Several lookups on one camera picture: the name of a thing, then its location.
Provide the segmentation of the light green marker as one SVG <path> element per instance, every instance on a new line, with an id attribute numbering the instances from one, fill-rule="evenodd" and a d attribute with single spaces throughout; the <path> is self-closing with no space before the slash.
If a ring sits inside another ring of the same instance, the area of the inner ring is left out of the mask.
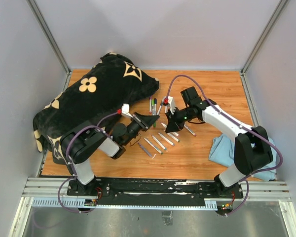
<path id="1" fill-rule="evenodd" d="M 155 115 L 155 98 L 152 98 L 151 101 L 152 115 Z"/>

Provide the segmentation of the pink cap marker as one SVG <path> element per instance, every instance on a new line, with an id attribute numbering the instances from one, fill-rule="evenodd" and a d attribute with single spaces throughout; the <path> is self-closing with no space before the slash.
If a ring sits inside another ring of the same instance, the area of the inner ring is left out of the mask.
<path id="1" fill-rule="evenodd" d="M 164 128 L 166 128 L 166 127 L 167 127 L 167 125 L 166 125 L 166 124 L 164 124 L 164 123 L 161 123 L 161 125 L 162 125 Z M 176 137 L 178 137 L 178 136 L 179 136 L 179 134 L 178 134 L 178 133 L 176 133 L 176 132 L 171 132 L 171 134 L 172 134 L 172 135 L 174 135 L 174 136 L 176 136 Z"/>

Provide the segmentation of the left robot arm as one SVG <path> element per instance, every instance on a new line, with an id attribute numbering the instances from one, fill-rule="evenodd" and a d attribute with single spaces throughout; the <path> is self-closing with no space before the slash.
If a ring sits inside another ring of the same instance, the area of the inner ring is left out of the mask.
<path id="1" fill-rule="evenodd" d="M 96 190 L 96 177 L 90 166 L 89 158 L 100 150 L 112 159 L 119 158 L 125 146 L 135 139 L 139 132 L 147 131 L 160 118 L 159 115 L 141 115 L 137 112 L 130 116 L 130 124 L 116 123 L 111 135 L 99 126 L 86 121 L 61 138 L 59 145 L 65 153 L 65 161 L 72 169 L 75 179 L 70 184 L 77 192 L 91 195 Z"/>

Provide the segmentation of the purple marker grey body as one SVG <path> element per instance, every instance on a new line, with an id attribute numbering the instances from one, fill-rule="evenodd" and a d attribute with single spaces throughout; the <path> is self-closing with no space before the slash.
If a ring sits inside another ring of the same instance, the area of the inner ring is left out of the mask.
<path id="1" fill-rule="evenodd" d="M 138 143 L 138 145 L 150 158 L 153 158 L 152 154 L 142 144 Z"/>

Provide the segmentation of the light blue marker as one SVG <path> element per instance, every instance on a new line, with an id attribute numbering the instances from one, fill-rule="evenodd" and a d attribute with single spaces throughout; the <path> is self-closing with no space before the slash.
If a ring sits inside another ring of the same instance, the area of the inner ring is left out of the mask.
<path id="1" fill-rule="evenodd" d="M 166 147 L 155 136 L 152 135 L 152 138 L 163 150 L 167 150 Z"/>

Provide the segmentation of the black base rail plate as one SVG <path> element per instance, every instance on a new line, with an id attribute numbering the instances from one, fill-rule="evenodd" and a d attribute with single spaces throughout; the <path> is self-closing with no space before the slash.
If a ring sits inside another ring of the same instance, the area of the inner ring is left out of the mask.
<path id="1" fill-rule="evenodd" d="M 242 198 L 240 184 L 224 188 L 214 181 L 186 179 L 94 178 L 83 185 L 69 182 L 69 196 L 100 196 L 100 204 L 200 205 L 206 198 Z"/>

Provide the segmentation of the black floral plush blanket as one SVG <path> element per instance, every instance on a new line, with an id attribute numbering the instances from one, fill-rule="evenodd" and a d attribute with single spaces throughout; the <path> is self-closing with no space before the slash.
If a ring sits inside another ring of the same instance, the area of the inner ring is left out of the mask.
<path id="1" fill-rule="evenodd" d="M 60 149 L 63 135 L 85 121 L 109 132 L 120 119 L 115 112 L 149 98 L 159 89 L 150 77 L 127 57 L 113 52 L 101 57 L 79 81 L 69 86 L 33 119 L 37 150 L 47 146 L 58 164 L 66 164 Z"/>

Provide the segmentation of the lavender cap marker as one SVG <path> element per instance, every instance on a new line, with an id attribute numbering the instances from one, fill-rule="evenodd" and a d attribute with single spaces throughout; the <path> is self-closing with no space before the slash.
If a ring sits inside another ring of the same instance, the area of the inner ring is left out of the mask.
<path id="1" fill-rule="evenodd" d="M 163 134 L 161 134 L 161 133 L 158 132 L 158 135 L 159 135 L 163 140 L 165 140 L 168 144 L 170 144 L 171 146 L 174 146 L 174 143 L 171 142 L 168 138 L 166 138 Z"/>

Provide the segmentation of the green cap white marker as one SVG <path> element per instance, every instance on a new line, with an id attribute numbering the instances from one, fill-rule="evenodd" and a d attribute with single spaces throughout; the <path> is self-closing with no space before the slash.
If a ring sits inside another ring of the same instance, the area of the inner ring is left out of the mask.
<path id="1" fill-rule="evenodd" d="M 174 135 L 172 135 L 171 133 L 167 133 L 167 135 L 170 136 L 176 142 L 180 142 L 180 140 L 178 138 L 176 138 Z"/>

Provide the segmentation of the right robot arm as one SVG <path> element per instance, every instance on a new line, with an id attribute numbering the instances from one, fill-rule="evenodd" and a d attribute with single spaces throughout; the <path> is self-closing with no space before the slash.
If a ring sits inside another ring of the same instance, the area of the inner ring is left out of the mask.
<path id="1" fill-rule="evenodd" d="M 240 180 L 273 162 L 271 143 L 262 126 L 251 127 L 222 110 L 213 100 L 200 97 L 195 87 L 181 91 L 184 109 L 178 109 L 174 98 L 166 95 L 161 104 L 167 106 L 166 132 L 179 132 L 185 123 L 200 119 L 218 129 L 234 142 L 233 164 L 214 178 L 214 193 L 226 197 Z"/>

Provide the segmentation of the magenta cap marker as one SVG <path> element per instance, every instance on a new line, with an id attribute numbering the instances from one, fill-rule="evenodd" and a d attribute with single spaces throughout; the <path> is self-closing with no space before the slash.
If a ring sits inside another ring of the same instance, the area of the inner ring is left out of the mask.
<path id="1" fill-rule="evenodd" d="M 196 137 L 196 133 L 194 131 L 192 131 L 187 125 L 184 125 L 185 129 L 190 132 L 194 137 Z"/>

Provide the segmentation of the blue cap whiteboard marker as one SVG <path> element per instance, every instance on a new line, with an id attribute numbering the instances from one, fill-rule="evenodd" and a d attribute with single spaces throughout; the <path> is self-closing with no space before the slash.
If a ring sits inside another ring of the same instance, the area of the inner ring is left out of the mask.
<path id="1" fill-rule="evenodd" d="M 162 104 L 160 104 L 160 106 L 159 106 L 159 108 L 158 108 L 158 110 L 157 110 L 157 113 L 156 113 L 156 115 L 159 115 L 159 114 L 160 114 L 160 111 L 161 111 L 162 107 L 163 107 L 163 105 L 162 105 Z"/>

